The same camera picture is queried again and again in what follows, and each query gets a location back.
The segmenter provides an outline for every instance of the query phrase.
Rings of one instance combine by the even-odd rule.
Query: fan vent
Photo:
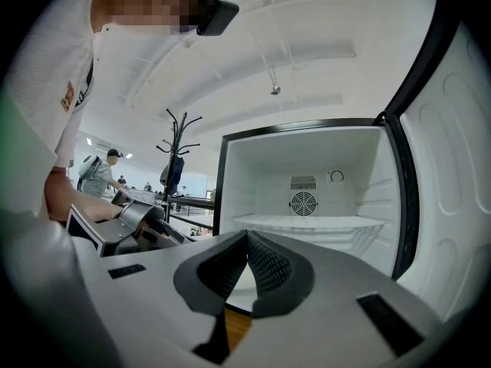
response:
[[[314,228],[291,228],[292,232],[300,232],[300,233],[314,233]]]
[[[299,192],[290,202],[293,211],[302,216],[313,213],[316,205],[318,205],[318,203],[315,201],[314,196],[309,192]]]
[[[314,176],[293,176],[291,189],[315,189]]]

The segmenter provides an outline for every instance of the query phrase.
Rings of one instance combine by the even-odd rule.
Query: black slot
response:
[[[95,250],[99,248],[99,244],[87,233],[87,231],[80,225],[78,220],[72,216],[70,218],[70,223],[68,224],[68,233],[74,237],[81,237],[87,239],[89,242],[94,244]]]
[[[402,356],[423,341],[423,338],[378,294],[360,297],[357,302],[398,356]]]
[[[141,264],[132,264],[131,266],[126,266],[122,268],[115,268],[114,270],[108,270],[110,277],[113,279],[126,277],[127,275],[132,275],[139,273],[140,271],[145,271],[146,268]]]

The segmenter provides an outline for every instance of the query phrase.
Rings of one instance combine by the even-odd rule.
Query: logo patch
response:
[[[67,84],[67,93],[61,98],[61,106],[65,112],[70,110],[71,102],[74,100],[75,90],[70,81]]]

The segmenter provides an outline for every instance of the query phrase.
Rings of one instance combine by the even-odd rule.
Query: metal railing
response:
[[[178,219],[179,221],[198,226],[200,228],[213,230],[212,225],[205,225],[201,222],[189,219],[189,217],[192,217],[193,215],[213,214],[213,211],[215,210],[214,201],[209,199],[184,196],[182,198],[169,197],[167,198],[167,202],[168,205],[163,204],[166,207],[170,207],[170,210],[168,211],[167,221],[169,221],[169,218],[174,218]]]

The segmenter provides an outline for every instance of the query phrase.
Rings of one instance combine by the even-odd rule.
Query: wooden surface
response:
[[[232,352],[237,345],[239,345],[240,341],[251,327],[251,318],[245,315],[237,314],[233,310],[226,308],[225,325],[227,330],[227,339],[229,340],[229,348]]]

